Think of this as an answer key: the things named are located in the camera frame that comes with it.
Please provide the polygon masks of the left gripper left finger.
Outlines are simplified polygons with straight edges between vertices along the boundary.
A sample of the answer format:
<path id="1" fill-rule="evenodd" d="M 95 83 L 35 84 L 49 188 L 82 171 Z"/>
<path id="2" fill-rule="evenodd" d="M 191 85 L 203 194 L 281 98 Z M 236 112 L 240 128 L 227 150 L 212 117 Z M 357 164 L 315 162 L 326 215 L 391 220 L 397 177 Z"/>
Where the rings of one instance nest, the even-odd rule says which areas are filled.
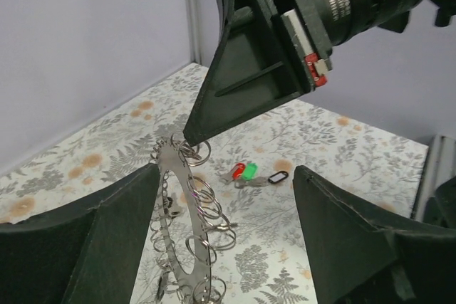
<path id="1" fill-rule="evenodd" d="M 1 225 L 2 303 L 129 303 L 159 186 L 147 164 L 110 186 Z"/>

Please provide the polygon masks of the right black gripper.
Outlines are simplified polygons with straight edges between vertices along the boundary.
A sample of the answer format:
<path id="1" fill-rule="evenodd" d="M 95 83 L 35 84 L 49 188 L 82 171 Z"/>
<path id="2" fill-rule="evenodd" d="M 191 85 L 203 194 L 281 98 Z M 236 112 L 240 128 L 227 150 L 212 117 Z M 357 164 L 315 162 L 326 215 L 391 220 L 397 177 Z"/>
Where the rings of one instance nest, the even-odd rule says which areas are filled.
<path id="1" fill-rule="evenodd" d="M 332 44 L 314 0 L 217 0 L 222 30 L 183 130 L 195 146 L 316 89 Z"/>

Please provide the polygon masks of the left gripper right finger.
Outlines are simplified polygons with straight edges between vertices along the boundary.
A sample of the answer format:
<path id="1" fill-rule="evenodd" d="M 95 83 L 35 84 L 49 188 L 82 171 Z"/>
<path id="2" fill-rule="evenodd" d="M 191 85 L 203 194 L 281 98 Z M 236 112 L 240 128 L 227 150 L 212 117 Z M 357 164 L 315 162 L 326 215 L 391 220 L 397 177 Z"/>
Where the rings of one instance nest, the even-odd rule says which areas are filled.
<path id="1" fill-rule="evenodd" d="M 455 181 L 435 193 L 435 224 L 394 214 L 305 166 L 294 196 L 319 303 L 453 303 Z"/>

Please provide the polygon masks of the silver keyring holder with rings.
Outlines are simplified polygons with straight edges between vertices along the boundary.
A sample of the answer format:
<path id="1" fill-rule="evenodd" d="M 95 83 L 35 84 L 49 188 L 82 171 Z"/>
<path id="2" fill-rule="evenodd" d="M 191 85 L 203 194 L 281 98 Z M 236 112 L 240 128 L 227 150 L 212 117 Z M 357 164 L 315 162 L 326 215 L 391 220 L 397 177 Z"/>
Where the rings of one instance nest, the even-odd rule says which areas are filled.
<path id="1" fill-rule="evenodd" d="M 214 268 L 237 242 L 236 225 L 223 212 L 213 187 L 193 174 L 211 155 L 204 142 L 190 147 L 176 135 L 161 137 L 151 153 L 160 183 L 150 224 L 150 241 L 161 270 L 155 302 L 167 294 L 179 303 L 222 303 L 225 280 Z"/>

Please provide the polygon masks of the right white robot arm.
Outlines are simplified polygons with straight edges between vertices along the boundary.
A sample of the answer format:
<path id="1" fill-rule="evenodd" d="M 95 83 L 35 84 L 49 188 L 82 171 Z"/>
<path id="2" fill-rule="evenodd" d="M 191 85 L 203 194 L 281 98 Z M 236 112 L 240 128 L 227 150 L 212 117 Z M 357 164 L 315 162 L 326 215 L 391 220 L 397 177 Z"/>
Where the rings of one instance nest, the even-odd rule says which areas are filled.
<path id="1" fill-rule="evenodd" d="M 195 146 L 326 84 L 331 54 L 380 27 L 401 33 L 422 0 L 217 0 L 219 45 L 183 135 Z M 431 0 L 435 25 L 455 0 Z"/>

